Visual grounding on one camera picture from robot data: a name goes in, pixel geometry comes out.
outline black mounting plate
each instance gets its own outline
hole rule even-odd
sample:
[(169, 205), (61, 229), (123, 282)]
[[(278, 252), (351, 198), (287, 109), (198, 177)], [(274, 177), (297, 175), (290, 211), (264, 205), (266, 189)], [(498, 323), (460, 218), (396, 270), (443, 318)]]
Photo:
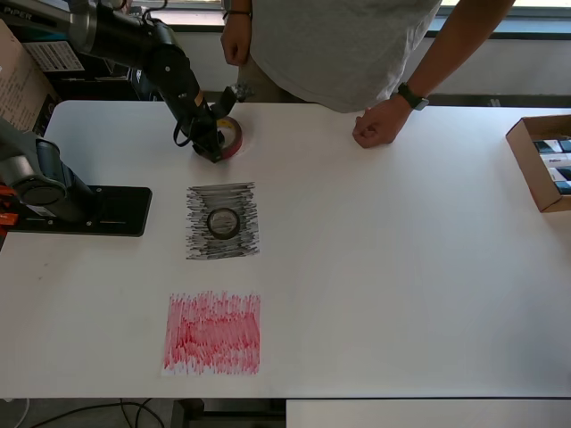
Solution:
[(141, 236), (153, 193), (146, 187), (89, 186), (98, 198), (100, 207), (84, 223), (68, 223), (57, 218), (41, 217), (32, 211), (20, 216), (18, 224), (9, 232), (65, 235)]

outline tabletop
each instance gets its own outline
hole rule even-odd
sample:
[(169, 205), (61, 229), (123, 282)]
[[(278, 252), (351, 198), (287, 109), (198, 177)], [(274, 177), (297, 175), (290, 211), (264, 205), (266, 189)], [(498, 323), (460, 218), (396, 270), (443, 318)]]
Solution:
[[(66, 102), (46, 138), (90, 185), (153, 190), (141, 238), (10, 233), (1, 397), (561, 397), (571, 213), (541, 214), (505, 140), (563, 110), (431, 107), (363, 150), (355, 114), (244, 104), (211, 164), (163, 103)], [(189, 186), (254, 182), (260, 253), (186, 259)], [(161, 375), (172, 293), (261, 296), (252, 375)]]

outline red scribbled paper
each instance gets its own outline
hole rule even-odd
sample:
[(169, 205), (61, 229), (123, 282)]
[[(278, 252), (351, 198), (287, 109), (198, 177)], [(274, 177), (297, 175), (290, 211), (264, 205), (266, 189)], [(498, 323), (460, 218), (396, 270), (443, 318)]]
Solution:
[(170, 296), (164, 375), (254, 375), (260, 369), (260, 295)]

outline hand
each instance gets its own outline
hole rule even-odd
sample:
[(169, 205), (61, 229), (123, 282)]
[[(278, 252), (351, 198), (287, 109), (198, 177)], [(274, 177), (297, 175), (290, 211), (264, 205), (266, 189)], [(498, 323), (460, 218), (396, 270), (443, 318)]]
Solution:
[(252, 21), (248, 15), (229, 15), (222, 32), (224, 57), (230, 65), (244, 65), (248, 61), (250, 40), (252, 39)]
[(355, 120), (353, 138), (361, 147), (368, 149), (380, 144), (389, 144), (399, 134), (412, 109), (400, 95), (367, 109)]

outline paper sheet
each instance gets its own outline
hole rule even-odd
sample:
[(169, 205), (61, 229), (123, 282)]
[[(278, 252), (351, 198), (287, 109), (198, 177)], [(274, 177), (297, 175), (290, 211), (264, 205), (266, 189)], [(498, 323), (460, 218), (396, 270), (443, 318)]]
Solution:
[[(188, 188), (187, 259), (228, 259), (260, 252), (258, 211), (253, 191), (254, 183)], [(220, 240), (211, 234), (207, 227), (207, 219), (217, 209), (230, 209), (239, 217), (240, 229), (236, 236)]]
[(257, 374), (260, 303), (254, 293), (171, 295), (162, 374)]

